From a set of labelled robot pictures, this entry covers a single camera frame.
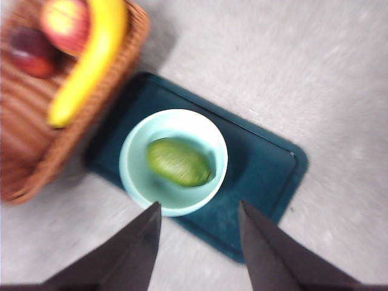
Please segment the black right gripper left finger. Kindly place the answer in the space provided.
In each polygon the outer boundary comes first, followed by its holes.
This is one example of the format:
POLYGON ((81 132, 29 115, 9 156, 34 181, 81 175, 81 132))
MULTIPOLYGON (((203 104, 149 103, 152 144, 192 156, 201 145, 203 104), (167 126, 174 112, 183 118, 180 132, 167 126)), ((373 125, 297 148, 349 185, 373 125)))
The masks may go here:
POLYGON ((147 290, 158 254, 161 205, 45 282, 45 290, 147 290))

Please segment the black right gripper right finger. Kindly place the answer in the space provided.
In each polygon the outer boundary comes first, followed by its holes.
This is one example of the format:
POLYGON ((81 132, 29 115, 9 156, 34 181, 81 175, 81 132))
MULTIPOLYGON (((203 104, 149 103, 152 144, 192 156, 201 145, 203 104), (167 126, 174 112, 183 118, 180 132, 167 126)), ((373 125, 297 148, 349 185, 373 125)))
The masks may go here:
POLYGON ((239 230, 254 290, 352 290, 358 280, 307 249, 247 201, 239 230))

